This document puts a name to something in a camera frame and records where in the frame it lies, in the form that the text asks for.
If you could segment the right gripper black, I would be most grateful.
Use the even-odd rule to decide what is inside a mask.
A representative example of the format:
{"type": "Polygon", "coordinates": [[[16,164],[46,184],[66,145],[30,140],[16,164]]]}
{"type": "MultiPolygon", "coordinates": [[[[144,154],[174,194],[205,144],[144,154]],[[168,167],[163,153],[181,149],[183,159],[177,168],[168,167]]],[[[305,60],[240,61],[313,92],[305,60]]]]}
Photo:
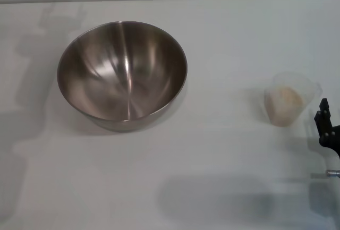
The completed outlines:
{"type": "Polygon", "coordinates": [[[314,121],[319,134],[319,144],[322,147],[329,148],[337,153],[339,153],[339,125],[332,126],[330,120],[331,114],[329,111],[329,104],[326,98],[323,98],[319,105],[319,110],[317,111],[314,121]]]}

